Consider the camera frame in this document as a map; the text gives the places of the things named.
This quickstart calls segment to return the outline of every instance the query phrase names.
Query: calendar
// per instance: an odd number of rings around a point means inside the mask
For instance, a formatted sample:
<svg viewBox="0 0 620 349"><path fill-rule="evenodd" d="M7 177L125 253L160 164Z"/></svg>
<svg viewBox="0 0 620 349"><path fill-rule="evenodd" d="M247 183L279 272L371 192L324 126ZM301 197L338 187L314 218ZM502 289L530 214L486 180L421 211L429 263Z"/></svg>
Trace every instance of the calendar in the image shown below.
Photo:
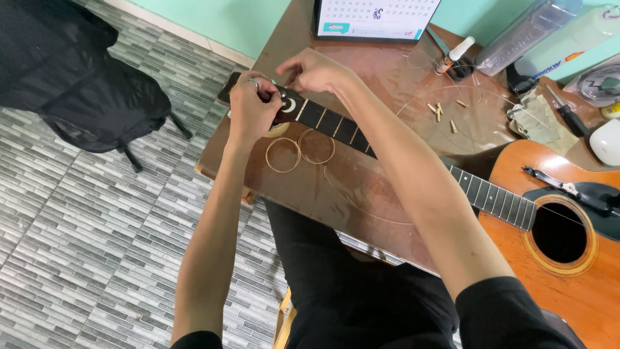
<svg viewBox="0 0 620 349"><path fill-rule="evenodd" d="M316 0L315 38L417 42L440 0Z"/></svg>

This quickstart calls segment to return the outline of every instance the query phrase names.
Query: sound hole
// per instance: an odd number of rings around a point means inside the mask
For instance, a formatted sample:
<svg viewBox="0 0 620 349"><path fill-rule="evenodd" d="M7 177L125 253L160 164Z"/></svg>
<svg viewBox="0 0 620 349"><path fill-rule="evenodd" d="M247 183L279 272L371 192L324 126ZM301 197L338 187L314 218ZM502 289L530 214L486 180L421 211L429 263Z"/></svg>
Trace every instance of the sound hole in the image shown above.
<svg viewBox="0 0 620 349"><path fill-rule="evenodd" d="M545 204L536 211L532 227L536 246L549 259L571 263L579 259L587 242L577 214L562 204Z"/></svg>

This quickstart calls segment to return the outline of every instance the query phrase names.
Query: ring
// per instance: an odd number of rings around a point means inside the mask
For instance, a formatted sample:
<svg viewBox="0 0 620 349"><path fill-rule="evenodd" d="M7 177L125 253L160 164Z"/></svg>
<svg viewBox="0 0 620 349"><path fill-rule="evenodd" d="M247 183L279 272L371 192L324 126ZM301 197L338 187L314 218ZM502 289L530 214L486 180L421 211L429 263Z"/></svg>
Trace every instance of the ring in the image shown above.
<svg viewBox="0 0 620 349"><path fill-rule="evenodd" d="M276 170L271 165L271 163L269 163L269 157L267 156L269 154L269 149L272 147L272 145L276 144L276 142L278 142L280 140L287 140L287 141L293 143L293 145L295 145L295 148L297 148L297 161L295 162L295 165L293 166L293 168L288 170L288 171ZM299 165L299 161L300 160L301 160L301 150L299 149L299 145L297 144L297 142L295 142L294 140L292 140L290 138L276 138L271 143L269 143L269 146L267 147L267 150L265 151L265 161L267 161L267 166L269 166L269 168L271 168L273 171L276 171L277 173L289 173L290 171L293 171L297 167L297 165Z"/></svg>
<svg viewBox="0 0 620 349"><path fill-rule="evenodd" d="M329 157L327 158L327 160L322 161L322 162L315 162L310 160L306 154L303 154L301 151L301 139L304 138L304 136L306 135L306 133L310 132L310 131L316 131L315 129L307 129L304 132L301 133L301 135L299 136L299 139L297 140L297 143L299 144L299 152L301 153L301 156L303 156L304 160L306 160L307 162L314 164L314 165L321 165L324 163L327 163L329 160L331 160L334 157L334 153L336 153L336 143L334 142L333 138L330 138L330 140L332 141L332 154L329 155Z"/></svg>
<svg viewBox="0 0 620 349"><path fill-rule="evenodd" d="M256 91L257 91L257 92L260 90L260 87L259 87L259 86L260 86L260 85L259 85L259 82L258 82L258 81L256 81L256 79L251 78L251 79L250 79L250 80L248 80L248 81L251 81L251 82L253 82L253 83L256 85Z"/></svg>

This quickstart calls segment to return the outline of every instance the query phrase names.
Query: hand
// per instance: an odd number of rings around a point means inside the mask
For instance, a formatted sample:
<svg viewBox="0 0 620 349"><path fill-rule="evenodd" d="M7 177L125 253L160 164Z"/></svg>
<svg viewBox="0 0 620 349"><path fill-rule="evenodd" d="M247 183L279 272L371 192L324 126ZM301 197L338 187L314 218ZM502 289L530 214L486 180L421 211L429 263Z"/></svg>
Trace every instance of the hand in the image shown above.
<svg viewBox="0 0 620 349"><path fill-rule="evenodd" d="M258 91L256 84L250 81L252 78L259 83ZM282 107L280 93L265 75L256 71L242 72L232 90L228 142L251 149L269 131L275 114ZM264 103L259 95L270 102Z"/></svg>
<svg viewBox="0 0 620 349"><path fill-rule="evenodd" d="M335 94L338 83L356 76L351 69L311 48L305 48L275 70L278 75L287 71L291 74L286 79L285 85L297 93L314 91Z"/></svg>

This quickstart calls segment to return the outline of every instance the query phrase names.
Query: acoustic guitar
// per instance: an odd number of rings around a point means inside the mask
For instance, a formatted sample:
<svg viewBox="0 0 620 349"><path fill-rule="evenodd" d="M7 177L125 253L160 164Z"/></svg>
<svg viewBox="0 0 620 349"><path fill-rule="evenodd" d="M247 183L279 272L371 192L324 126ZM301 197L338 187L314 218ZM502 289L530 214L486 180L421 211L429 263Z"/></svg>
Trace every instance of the acoustic guitar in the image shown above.
<svg viewBox="0 0 620 349"><path fill-rule="evenodd" d="M238 77L232 74L220 103L229 106ZM354 121L278 89L285 96L274 125L300 122L376 158ZM467 171L446 169L534 300L587 348L620 348L620 171L583 170L528 140L475 159Z"/></svg>

